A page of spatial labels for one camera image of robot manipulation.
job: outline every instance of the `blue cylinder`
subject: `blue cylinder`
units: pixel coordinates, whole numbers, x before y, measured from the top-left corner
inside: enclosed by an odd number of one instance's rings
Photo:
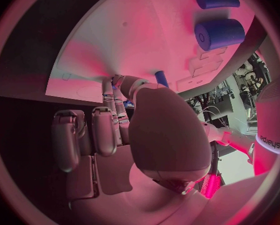
[[[162,84],[167,88],[169,87],[164,71],[158,71],[154,75],[158,84]]]
[[[194,29],[196,40],[204,51],[238,44],[244,41],[245,31],[235,19],[199,23]]]
[[[196,0],[198,5],[202,9],[212,9],[212,8],[225,8],[225,7],[239,7],[240,1],[239,0]]]

